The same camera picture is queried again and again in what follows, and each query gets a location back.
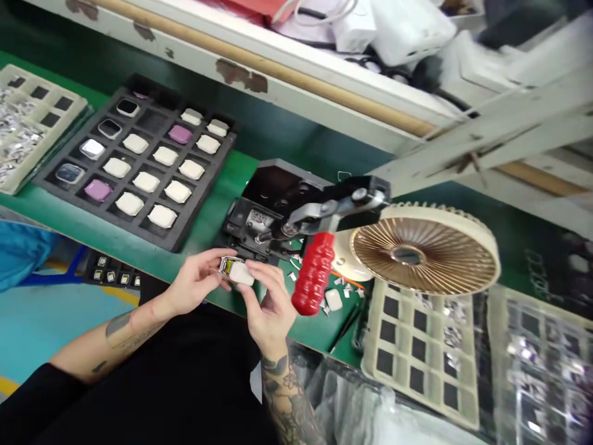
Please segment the beige plastic tray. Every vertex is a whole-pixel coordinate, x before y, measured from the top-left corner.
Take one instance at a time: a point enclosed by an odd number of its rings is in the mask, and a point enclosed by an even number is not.
[[[447,311],[449,303],[463,307],[465,322],[460,317],[455,321]],[[419,295],[376,279],[362,362],[364,374],[477,430],[473,316],[471,295]],[[455,342],[449,340],[453,329],[461,334]]]
[[[24,79],[24,82],[18,87],[9,86],[9,83],[20,78]],[[31,101],[36,104],[31,113],[22,118],[22,122],[44,132],[42,141],[0,184],[0,192],[13,195],[18,190],[21,181],[68,129],[86,107],[87,102],[86,99],[75,93],[14,65],[6,65],[0,71],[0,89],[6,88],[13,92],[4,103],[15,104]],[[15,137],[17,132],[18,130],[4,138],[0,136],[0,162],[2,161],[2,150],[17,140]]]
[[[582,443],[593,321],[497,285],[488,329],[498,443]]]

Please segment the black sleeve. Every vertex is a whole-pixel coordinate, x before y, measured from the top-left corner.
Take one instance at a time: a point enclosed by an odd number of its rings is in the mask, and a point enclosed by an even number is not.
[[[28,444],[76,402],[87,386],[49,363],[0,404],[0,444]]]

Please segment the desk fan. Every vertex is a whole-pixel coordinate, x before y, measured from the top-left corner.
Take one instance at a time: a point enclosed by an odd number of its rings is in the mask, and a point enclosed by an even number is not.
[[[332,267],[348,279],[373,276],[429,295],[466,295],[500,276],[492,232],[452,207],[398,203],[378,223],[338,232]]]

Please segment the black tray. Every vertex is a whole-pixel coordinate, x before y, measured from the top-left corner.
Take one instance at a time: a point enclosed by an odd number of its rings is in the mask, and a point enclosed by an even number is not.
[[[148,98],[140,99],[134,93],[146,95]],[[125,117],[117,112],[116,106],[121,99],[128,99],[141,107],[135,117]],[[195,127],[181,120],[180,116],[186,108],[202,113],[204,119],[199,126]],[[97,130],[97,125],[105,119],[117,122],[122,128],[115,140],[104,137]],[[226,137],[221,138],[206,130],[206,126],[212,119],[219,119],[229,125]],[[186,145],[178,144],[169,138],[168,133],[173,125],[181,125],[192,131],[192,137]],[[122,143],[130,132],[149,141],[148,148],[140,155],[128,150]],[[196,146],[196,141],[202,134],[220,141],[221,146],[214,155],[209,155]],[[95,139],[106,147],[105,152],[96,161],[87,158],[79,150],[80,145],[89,138]],[[229,116],[208,111],[152,80],[134,75],[42,168],[33,181],[64,201],[83,208],[159,247],[178,252],[236,138],[236,126]],[[162,165],[152,157],[159,146],[166,146],[178,153],[171,167]],[[122,159],[132,167],[126,176],[118,179],[102,169],[111,157]],[[191,180],[179,172],[179,166],[186,159],[204,167],[205,172],[199,180]],[[56,177],[56,171],[64,163],[74,164],[85,170],[84,177],[77,184],[70,185]],[[153,193],[148,194],[132,183],[140,171],[146,171],[161,180]],[[114,189],[103,203],[93,200],[84,191],[93,179],[99,179]],[[191,190],[191,196],[184,204],[176,203],[164,192],[172,179],[185,184]],[[144,207],[135,217],[121,212],[115,205],[115,201],[123,192],[131,192],[145,202]],[[163,229],[148,219],[148,214],[155,204],[161,204],[177,213],[177,218],[170,229]]]
[[[100,259],[104,258],[104,264],[100,266]],[[95,278],[95,272],[100,272],[100,278]],[[114,281],[107,280],[107,274],[113,272],[115,274]],[[122,277],[124,275],[129,276],[127,284],[122,284]],[[90,250],[88,259],[86,261],[85,274],[82,277],[82,282],[87,284],[96,284],[97,286],[111,286],[111,287],[122,287],[126,289],[140,289],[137,286],[136,279],[140,279],[140,271],[137,271],[132,266],[122,263],[119,260],[115,260],[104,253],[97,252],[96,250]]]

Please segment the black pen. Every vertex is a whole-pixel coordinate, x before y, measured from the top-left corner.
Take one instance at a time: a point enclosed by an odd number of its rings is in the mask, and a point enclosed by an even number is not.
[[[361,312],[360,311],[360,302],[361,301],[362,301],[362,299],[358,299],[358,303],[356,303],[356,305],[354,306],[352,311],[346,317],[346,321],[344,321],[344,324],[342,325],[342,328],[340,329],[340,333],[335,338],[334,343],[332,343],[332,347],[329,349],[329,355],[332,355],[334,353],[335,347],[338,346],[338,343],[340,342],[340,340],[342,340],[344,335],[346,335],[346,333],[348,332],[350,327],[354,324],[354,322],[360,315],[360,312]]]

